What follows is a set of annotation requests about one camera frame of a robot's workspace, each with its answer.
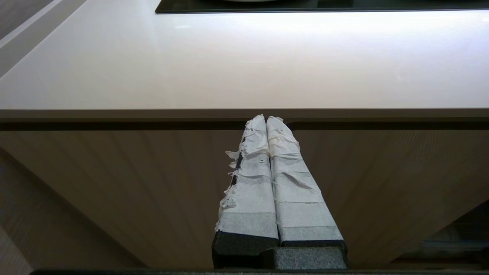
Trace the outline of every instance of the kitchen island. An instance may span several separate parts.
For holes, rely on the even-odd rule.
[[[74,2],[32,49],[0,43],[18,58],[0,68],[0,146],[148,266],[212,267],[223,152],[257,114],[390,123],[295,131],[353,267],[383,267],[489,199],[487,10],[156,15],[159,0]]]

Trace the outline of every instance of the tape-wrapped block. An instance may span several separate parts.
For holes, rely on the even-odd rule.
[[[344,246],[343,236],[302,159],[292,131],[280,118],[271,116],[267,120],[267,137],[282,245]]]
[[[214,267],[256,268],[259,254],[279,242],[265,118],[248,121],[238,152],[226,153],[235,170],[219,207]]]

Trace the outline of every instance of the floor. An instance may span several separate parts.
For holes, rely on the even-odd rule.
[[[53,0],[0,0],[0,39]]]

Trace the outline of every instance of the wood grain panel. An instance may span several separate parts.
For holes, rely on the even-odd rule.
[[[5,275],[28,275],[33,271],[7,232],[0,226],[0,273]]]
[[[211,268],[241,131],[2,133],[1,145],[149,266]],[[489,131],[296,131],[353,267],[382,267],[489,199]]]
[[[0,228],[29,267],[140,267],[120,245],[0,150]],[[0,253],[0,258],[10,257]],[[21,268],[21,259],[13,262]],[[10,274],[0,264],[0,274]],[[19,272],[28,274],[29,268]]]
[[[384,266],[489,198],[489,131],[294,134],[353,267]]]
[[[149,266],[212,268],[242,131],[2,133],[2,146]]]

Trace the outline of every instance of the countertop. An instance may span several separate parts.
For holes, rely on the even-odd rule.
[[[0,78],[0,119],[489,116],[489,10],[158,3],[87,0]]]

